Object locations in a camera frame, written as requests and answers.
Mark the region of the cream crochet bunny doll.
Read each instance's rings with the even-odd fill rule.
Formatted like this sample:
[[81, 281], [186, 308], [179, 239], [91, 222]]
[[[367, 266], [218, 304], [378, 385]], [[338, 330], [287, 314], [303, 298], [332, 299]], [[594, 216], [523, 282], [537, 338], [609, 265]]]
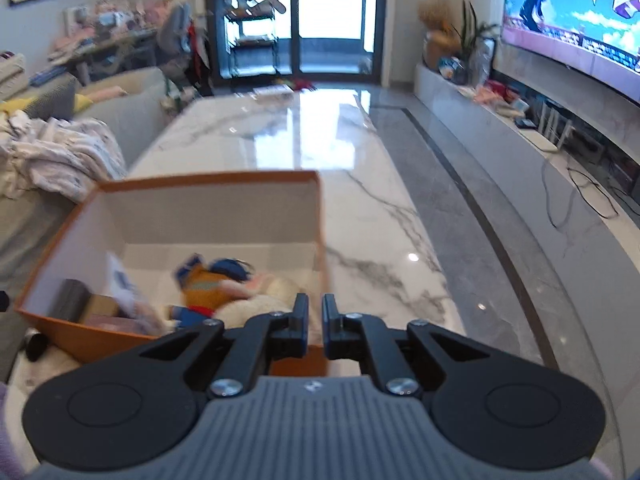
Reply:
[[291, 312], [296, 296], [304, 290], [289, 278], [274, 274], [257, 274], [248, 282], [232, 285], [222, 282], [230, 300], [213, 314], [227, 328], [242, 327], [256, 315], [276, 311]]

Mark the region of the orange fox plush keychain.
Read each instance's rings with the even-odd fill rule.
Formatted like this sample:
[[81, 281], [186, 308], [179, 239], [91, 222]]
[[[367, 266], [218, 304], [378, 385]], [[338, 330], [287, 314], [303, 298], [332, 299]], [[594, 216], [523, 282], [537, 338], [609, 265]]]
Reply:
[[194, 254], [175, 270], [182, 305], [168, 308], [168, 318], [178, 328], [187, 328], [213, 318], [217, 311], [253, 293], [246, 284], [253, 267], [238, 259], [223, 258], [206, 263]]

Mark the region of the orange cardboard box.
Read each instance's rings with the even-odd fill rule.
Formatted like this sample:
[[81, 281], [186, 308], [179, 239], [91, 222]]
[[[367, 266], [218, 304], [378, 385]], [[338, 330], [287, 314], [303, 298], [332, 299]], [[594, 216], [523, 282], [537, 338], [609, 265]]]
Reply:
[[281, 376], [326, 376], [320, 299], [330, 289], [323, 236], [322, 185], [314, 171], [187, 174], [104, 183], [67, 218], [16, 303], [17, 312], [81, 363], [146, 344], [146, 335], [63, 321], [51, 311], [67, 280], [110, 292], [117, 258], [152, 307], [180, 304], [175, 270], [199, 254], [243, 260], [288, 278], [309, 296], [308, 352], [272, 364]]

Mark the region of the white hand cream tube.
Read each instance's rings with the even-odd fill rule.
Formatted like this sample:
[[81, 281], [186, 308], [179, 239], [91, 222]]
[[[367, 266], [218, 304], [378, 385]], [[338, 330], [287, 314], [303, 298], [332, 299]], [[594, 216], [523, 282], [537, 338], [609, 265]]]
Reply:
[[106, 291], [115, 300], [119, 311], [140, 325], [142, 333], [150, 336], [166, 334], [165, 322], [140, 289], [130, 281], [122, 262], [112, 252], [106, 254]]

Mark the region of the illustrated card box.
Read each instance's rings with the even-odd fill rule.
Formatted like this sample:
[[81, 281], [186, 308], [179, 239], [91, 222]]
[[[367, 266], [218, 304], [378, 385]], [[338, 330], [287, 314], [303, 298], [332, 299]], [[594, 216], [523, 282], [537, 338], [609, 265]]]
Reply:
[[79, 323], [83, 326], [107, 330], [108, 332], [146, 335], [141, 322], [134, 318], [122, 318], [121, 316], [111, 316], [102, 314], [88, 314]]

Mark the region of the small black box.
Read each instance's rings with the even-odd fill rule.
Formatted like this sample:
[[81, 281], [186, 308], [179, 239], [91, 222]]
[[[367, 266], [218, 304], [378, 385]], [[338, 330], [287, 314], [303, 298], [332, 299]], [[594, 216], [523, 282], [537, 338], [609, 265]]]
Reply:
[[85, 312], [92, 292], [81, 281], [65, 280], [50, 307], [50, 318], [77, 323]]

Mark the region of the white flat box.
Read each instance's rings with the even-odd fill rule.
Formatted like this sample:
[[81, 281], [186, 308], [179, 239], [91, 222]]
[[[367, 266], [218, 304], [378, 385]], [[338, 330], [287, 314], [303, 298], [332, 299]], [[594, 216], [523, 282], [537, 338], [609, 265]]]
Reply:
[[253, 91], [253, 99], [258, 103], [286, 102], [294, 96], [295, 91], [287, 84], [255, 88]]

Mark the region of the beige sofa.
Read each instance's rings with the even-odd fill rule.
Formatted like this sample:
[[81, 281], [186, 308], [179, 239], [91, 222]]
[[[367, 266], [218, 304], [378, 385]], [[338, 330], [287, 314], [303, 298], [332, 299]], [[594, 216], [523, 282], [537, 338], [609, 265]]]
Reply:
[[44, 248], [101, 183], [119, 180], [163, 132], [174, 86], [157, 67], [87, 87], [62, 76], [1, 104], [1, 377], [26, 330], [15, 305]]

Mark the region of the patterned white blanket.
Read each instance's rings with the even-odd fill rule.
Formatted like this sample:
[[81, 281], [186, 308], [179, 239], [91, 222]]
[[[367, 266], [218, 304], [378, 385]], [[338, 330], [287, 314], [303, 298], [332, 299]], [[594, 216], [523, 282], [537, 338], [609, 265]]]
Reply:
[[16, 200], [41, 190], [78, 204], [95, 185], [122, 180], [127, 167], [114, 134], [96, 119], [1, 115], [1, 194]]

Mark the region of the black metal shelf rack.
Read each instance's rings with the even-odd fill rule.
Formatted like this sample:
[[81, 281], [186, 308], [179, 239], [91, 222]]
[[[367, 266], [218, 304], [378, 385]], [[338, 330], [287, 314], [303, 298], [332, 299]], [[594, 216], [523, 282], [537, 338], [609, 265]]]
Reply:
[[280, 0], [253, 1], [224, 11], [224, 52], [230, 78], [280, 73], [277, 18], [285, 13]]

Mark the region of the white wifi router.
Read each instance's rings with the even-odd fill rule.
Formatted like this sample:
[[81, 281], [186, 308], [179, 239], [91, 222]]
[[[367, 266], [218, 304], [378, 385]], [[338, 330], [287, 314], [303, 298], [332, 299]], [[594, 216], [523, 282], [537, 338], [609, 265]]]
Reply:
[[559, 154], [563, 146], [573, 135], [573, 122], [564, 117], [555, 107], [544, 104], [535, 129], [525, 129], [521, 134], [544, 154]]

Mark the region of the grey office chair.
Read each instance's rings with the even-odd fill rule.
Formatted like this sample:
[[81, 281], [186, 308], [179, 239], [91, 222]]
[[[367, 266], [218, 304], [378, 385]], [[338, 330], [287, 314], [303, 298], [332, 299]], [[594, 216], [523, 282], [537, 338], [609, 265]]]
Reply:
[[182, 62], [191, 54], [189, 27], [191, 7], [187, 1], [175, 2], [168, 17], [156, 34], [156, 62], [158, 67], [170, 62]]

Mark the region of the brown vase dried flowers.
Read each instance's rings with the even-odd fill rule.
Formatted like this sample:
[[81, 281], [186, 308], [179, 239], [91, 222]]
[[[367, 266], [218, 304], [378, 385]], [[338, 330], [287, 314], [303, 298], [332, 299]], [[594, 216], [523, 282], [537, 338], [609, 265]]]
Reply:
[[449, 6], [444, 0], [420, 2], [418, 18], [425, 28], [423, 63], [436, 72], [442, 58], [459, 53], [460, 38], [452, 26]]

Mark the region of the green potted plant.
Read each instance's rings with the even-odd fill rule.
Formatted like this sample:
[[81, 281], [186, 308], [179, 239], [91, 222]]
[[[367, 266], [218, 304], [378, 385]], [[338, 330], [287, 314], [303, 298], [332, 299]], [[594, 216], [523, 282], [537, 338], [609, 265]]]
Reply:
[[462, 0], [462, 25], [454, 28], [459, 39], [457, 59], [465, 69], [465, 82], [469, 84], [472, 79], [472, 56], [479, 44], [485, 40], [496, 42], [500, 35], [501, 25], [480, 21], [471, 1]]

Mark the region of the grey checkered pillow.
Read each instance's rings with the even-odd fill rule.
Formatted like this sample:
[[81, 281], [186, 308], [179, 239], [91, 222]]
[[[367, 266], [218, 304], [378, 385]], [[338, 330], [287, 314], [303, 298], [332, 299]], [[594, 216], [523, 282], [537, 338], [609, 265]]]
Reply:
[[29, 118], [71, 120], [79, 81], [70, 74], [59, 76], [45, 84], [24, 108]]

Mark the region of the cluttered desk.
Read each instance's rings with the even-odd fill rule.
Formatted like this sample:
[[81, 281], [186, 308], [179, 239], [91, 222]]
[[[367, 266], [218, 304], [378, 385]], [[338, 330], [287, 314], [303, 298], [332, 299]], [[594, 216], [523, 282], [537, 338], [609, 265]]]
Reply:
[[65, 34], [47, 55], [48, 70], [66, 70], [85, 86], [95, 79], [131, 70], [138, 61], [156, 63], [160, 25], [127, 1], [101, 0], [64, 11]]

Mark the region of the large curved television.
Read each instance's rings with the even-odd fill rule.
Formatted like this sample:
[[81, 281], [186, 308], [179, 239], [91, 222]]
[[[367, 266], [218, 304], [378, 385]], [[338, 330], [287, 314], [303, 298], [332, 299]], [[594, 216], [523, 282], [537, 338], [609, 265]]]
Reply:
[[504, 0], [502, 40], [639, 102], [639, 0]]

